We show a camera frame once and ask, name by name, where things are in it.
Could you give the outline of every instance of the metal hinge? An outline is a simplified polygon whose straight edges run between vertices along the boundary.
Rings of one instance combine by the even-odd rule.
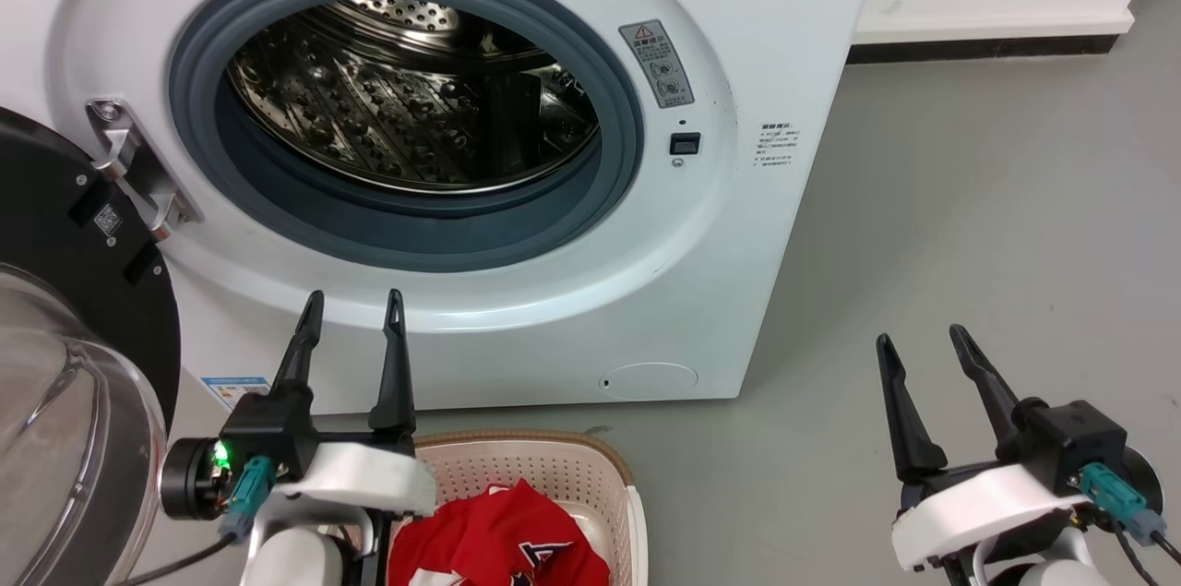
[[[126,103],[92,99],[86,103],[86,118],[102,145],[100,157],[91,155],[96,169],[131,198],[157,242],[172,235],[182,221],[204,220],[156,157]]]

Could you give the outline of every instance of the beige laundry basket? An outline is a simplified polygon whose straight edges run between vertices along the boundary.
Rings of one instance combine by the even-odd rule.
[[[437,434],[415,444],[435,469],[439,504],[524,480],[574,517],[611,567],[611,586],[647,586],[644,506],[627,464],[602,441],[520,430]]]

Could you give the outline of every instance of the teal connector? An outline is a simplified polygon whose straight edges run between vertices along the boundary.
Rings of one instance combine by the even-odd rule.
[[[1078,489],[1120,523],[1127,525],[1131,515],[1148,507],[1140,491],[1104,464],[1087,464],[1078,477]]]
[[[276,478],[275,463],[269,457],[252,457],[229,496],[226,514],[217,525],[218,534],[223,538],[233,535],[234,545],[246,542],[254,528],[254,515],[259,514],[262,502],[270,495]]]

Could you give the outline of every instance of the green led light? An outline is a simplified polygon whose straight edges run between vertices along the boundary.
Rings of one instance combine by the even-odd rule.
[[[214,463],[222,468],[229,468],[229,448],[221,441],[214,443]]]

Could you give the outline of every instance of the washing machine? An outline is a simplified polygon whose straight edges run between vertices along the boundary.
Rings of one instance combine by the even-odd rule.
[[[0,0],[0,145],[93,167],[9,175],[211,390],[321,288],[314,411],[367,410],[400,288],[420,409],[735,397],[861,1]]]

